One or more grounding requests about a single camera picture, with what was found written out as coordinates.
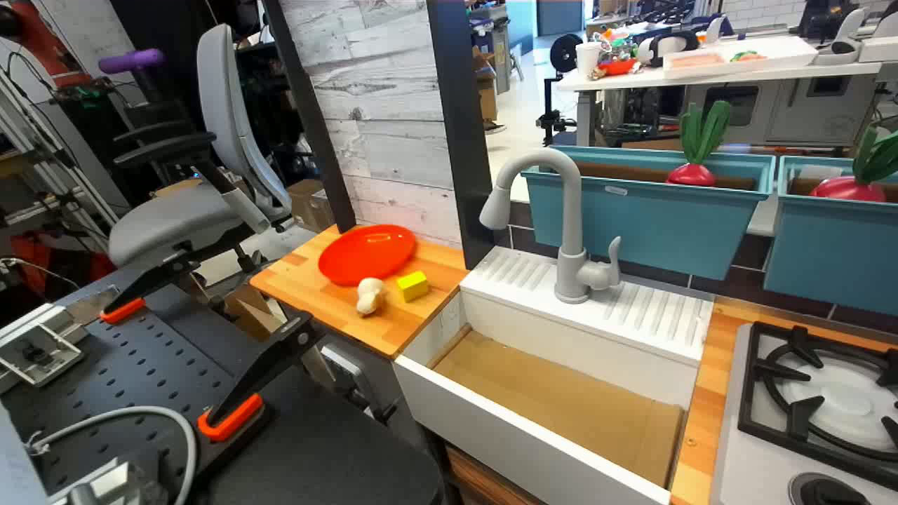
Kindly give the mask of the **left toy radish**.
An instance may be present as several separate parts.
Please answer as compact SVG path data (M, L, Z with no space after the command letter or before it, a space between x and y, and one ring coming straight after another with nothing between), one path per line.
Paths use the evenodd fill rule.
M706 111L691 107L678 115L678 146L685 163L667 175L674 187L713 187L715 178L706 170L706 159L720 146L729 129L733 105L713 102Z

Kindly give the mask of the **white toy mushroom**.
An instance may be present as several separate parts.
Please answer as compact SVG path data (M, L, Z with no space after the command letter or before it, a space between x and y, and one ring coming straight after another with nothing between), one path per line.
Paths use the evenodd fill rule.
M379 311L383 299L383 283L379 279L362 279L357 288L357 311L362 317L371 317Z

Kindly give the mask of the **orange plate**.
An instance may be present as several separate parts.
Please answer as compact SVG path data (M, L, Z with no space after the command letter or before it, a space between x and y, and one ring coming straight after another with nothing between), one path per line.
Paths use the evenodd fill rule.
M399 224L364 224L333 240L316 258L316 269L337 288L364 279L389 279L413 262L417 240Z

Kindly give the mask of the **grey toy faucet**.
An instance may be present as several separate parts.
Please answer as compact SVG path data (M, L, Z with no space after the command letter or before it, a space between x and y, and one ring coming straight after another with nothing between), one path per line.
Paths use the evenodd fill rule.
M615 237L605 247L605 262L588 262L584 247L584 188L580 173L569 154L559 150L535 150L517 160L508 160L480 209L480 224L489 231L506 231L511 222L511 187L527 170L550 170L562 178L562 243L555 257L555 299L562 303L584 303L594 293L608 293L621 288L621 245Z

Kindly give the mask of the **black orange clamp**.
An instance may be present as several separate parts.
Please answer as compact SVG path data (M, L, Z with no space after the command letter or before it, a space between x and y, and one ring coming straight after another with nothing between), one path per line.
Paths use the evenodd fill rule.
M266 408L261 390L303 355L309 355L322 335L312 314L282 323L259 351L249 368L236 379L230 393L197 418L197 429L209 445L226 445Z
M107 325L121 325L145 309L145 299L163 288L188 279L197 262L166 262L141 272L125 289L121 289L100 311L99 321Z

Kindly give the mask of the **white background table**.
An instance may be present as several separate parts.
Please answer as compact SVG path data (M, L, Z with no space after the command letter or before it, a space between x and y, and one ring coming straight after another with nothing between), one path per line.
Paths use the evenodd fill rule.
M701 105L709 91L754 88L752 118L733 126L729 142L825 150L855 143L875 81L894 65L898 38L855 43L848 55L816 50L800 38L761 38L674 55L629 77L567 77L562 88L577 95L577 146L608 143L597 114L629 91L682 88L687 105Z

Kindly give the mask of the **yellow block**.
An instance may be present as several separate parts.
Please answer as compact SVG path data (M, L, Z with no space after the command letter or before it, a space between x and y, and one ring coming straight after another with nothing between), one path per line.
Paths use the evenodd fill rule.
M395 281L399 296L413 303L430 293L430 279L423 272L407 272Z

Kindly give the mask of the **left teal planter box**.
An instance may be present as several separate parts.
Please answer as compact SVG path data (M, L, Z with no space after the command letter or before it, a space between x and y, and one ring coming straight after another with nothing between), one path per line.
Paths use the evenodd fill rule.
M629 265L723 281L754 209L771 196L771 154L713 154L713 187L670 187L678 153L563 146L580 170L584 247L621 237Z

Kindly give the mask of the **toy radish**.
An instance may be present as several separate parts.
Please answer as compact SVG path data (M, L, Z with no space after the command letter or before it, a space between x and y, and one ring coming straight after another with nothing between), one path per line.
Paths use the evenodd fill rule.
M678 146L685 163L667 175L674 187L713 187L715 178L706 170L706 159L720 146L729 129L733 105L713 102L706 111L691 107L678 115Z
M853 150L851 173L841 178L828 178L814 188L814 196L825 201L855 201L855 203L883 203L886 194L882 181L898 173L898 133L879 136L873 126L865 129L858 146Z

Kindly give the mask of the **wooden counter board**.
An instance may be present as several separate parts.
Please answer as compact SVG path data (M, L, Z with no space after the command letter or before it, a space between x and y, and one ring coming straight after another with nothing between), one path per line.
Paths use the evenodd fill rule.
M339 240L337 229L327 229L295 247L266 269L261 269L249 288L274 299L285 309L309 311L330 332L367 345L371 351L395 359L413 337L452 302L466 279L463 254L434 243L417 243L413 262L379 283L362 281L337 288L320 272L320 257ZM399 289L399 279L423 272L430 293L407 302Z

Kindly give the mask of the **toy stove burner grate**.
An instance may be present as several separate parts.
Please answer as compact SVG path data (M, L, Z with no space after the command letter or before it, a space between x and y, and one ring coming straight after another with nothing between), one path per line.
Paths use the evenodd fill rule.
M717 505L898 505L898 351L738 330Z

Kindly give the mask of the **right teal planter box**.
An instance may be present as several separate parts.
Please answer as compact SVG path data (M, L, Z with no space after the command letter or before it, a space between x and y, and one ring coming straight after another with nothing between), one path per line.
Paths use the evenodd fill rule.
M814 187L851 173L848 159L783 154L765 293L898 314L898 203L814 196Z

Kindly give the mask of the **white toy sink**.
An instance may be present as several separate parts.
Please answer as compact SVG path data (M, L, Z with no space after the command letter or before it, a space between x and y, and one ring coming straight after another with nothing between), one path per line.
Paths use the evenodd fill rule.
M713 303L552 283L490 250L393 362L413 418L545 505L667 505Z

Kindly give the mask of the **right toy radish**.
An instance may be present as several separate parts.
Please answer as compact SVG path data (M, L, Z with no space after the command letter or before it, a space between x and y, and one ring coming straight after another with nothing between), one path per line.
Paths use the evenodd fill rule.
M898 173L898 133L879 136L873 126L865 129L858 146L853 150L851 173L841 178L828 178L814 188L814 196L825 201L855 201L855 203L883 203L886 194L882 181Z

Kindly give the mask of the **near black orange clamp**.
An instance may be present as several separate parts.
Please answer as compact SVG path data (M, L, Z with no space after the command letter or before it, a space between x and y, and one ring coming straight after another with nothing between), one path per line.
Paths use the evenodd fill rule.
M309 355L322 335L312 314L282 323L259 351L249 368L236 379L230 393L197 418L197 429L209 445L226 445L266 408L261 390L303 355Z

